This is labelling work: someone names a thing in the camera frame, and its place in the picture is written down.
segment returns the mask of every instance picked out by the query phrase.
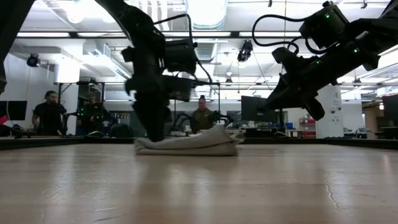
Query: security camera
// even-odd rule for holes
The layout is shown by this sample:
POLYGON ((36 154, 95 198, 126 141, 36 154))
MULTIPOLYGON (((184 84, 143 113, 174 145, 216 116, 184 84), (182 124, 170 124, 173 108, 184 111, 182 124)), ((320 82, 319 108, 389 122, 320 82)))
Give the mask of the security camera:
POLYGON ((40 59, 38 54, 30 54, 30 57, 27 59, 26 64, 29 67, 37 68, 40 66, 40 59))

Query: screen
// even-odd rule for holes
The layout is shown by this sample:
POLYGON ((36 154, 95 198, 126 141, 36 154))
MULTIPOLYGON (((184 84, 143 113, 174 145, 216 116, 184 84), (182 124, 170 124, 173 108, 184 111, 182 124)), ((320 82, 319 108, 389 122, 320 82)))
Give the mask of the screen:
POLYGON ((398 95, 383 96, 384 117, 389 121, 398 121, 398 95))
POLYGON ((243 121, 263 121, 276 123, 275 110, 264 110, 266 98, 241 96, 241 111, 243 121))
POLYGON ((24 121, 26 116, 27 101, 0 101, 0 116, 8 115, 11 121, 24 121))

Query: table surface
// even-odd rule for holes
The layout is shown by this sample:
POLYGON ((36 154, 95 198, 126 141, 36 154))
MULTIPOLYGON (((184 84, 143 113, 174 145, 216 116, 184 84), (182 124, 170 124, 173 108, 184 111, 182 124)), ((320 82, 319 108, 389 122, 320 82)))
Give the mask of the table surface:
POLYGON ((397 223, 398 151, 238 146, 239 157, 132 145, 0 151, 0 223, 397 223))

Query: man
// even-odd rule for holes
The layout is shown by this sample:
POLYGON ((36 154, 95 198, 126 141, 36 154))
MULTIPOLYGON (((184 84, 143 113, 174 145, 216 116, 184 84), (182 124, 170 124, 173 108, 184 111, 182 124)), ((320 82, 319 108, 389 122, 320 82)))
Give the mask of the man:
POLYGON ((32 123, 38 134, 56 136, 62 132, 61 115, 66 109, 58 104, 58 94, 55 91, 45 93, 45 103, 36 106, 33 111, 32 123))
POLYGON ((86 134, 93 131, 102 132, 104 119, 111 117, 98 98, 94 93, 88 94, 88 104, 84 106, 85 116, 81 121, 86 134))
POLYGON ((193 133, 200 130, 207 130, 213 127, 213 122, 210 120, 211 111, 206 107, 205 96, 200 96, 198 102, 198 109, 192 113, 193 119, 196 123, 191 123, 193 133))

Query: beige cloth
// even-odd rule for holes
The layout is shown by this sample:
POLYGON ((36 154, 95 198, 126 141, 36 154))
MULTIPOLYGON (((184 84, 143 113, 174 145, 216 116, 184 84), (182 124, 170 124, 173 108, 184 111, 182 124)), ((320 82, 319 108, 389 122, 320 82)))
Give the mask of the beige cloth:
POLYGON ((170 138, 160 142, 139 138, 134 144, 138 155, 237 156, 236 145, 243 140, 242 134, 230 135, 223 126, 215 126, 193 137, 170 138))

